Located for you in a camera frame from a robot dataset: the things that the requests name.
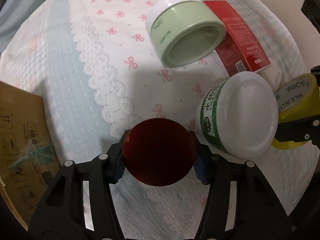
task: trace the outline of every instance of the white tablecloth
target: white tablecloth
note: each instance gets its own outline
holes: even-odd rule
[[[285,81],[307,72],[292,36],[259,0],[227,1],[283,71]],[[201,97],[226,79],[215,52],[186,67],[162,67],[144,28],[156,2],[47,0],[2,54],[0,80],[44,98],[61,162],[91,160],[124,130],[152,117],[167,117],[192,130]],[[305,191],[318,157],[318,149],[309,143],[291,151],[270,147],[254,159],[288,214]],[[125,172],[111,190],[125,237],[135,239],[193,238],[208,193],[193,170],[161,188],[137,182]],[[90,223],[87,187],[84,203]]]

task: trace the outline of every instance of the beige wall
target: beige wall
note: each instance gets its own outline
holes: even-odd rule
[[[304,0],[261,0],[288,28],[306,66],[320,65],[320,34],[301,12]]]

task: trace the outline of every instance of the dark red circular object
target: dark red circular object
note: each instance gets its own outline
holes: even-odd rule
[[[195,144],[179,123],[154,118],[131,129],[122,156],[128,171],[151,186],[167,186],[185,177],[196,160]]]

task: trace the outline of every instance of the silver screw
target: silver screw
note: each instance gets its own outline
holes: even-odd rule
[[[319,124],[320,124],[319,120],[314,120],[312,123],[313,126],[318,126]]]
[[[108,158],[108,154],[106,154],[106,153],[101,153],[100,155],[99,155],[99,159],[100,160],[105,160],[105,159],[107,159]]]
[[[64,165],[65,165],[66,167],[70,167],[72,164],[73,164],[73,161],[72,161],[72,160],[68,160],[68,161],[66,161],[66,162],[64,163]]]
[[[218,161],[220,160],[220,155],[219,154],[214,154],[212,157],[211,157],[212,160],[214,161]]]
[[[254,162],[252,162],[252,161],[248,161],[248,162],[246,162],[246,164],[250,168],[253,168],[255,166]]]

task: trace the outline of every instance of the red product box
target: red product box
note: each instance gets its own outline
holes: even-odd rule
[[[204,1],[225,24],[227,35],[216,48],[229,76],[241,71],[255,72],[270,61],[253,32],[227,1]]]

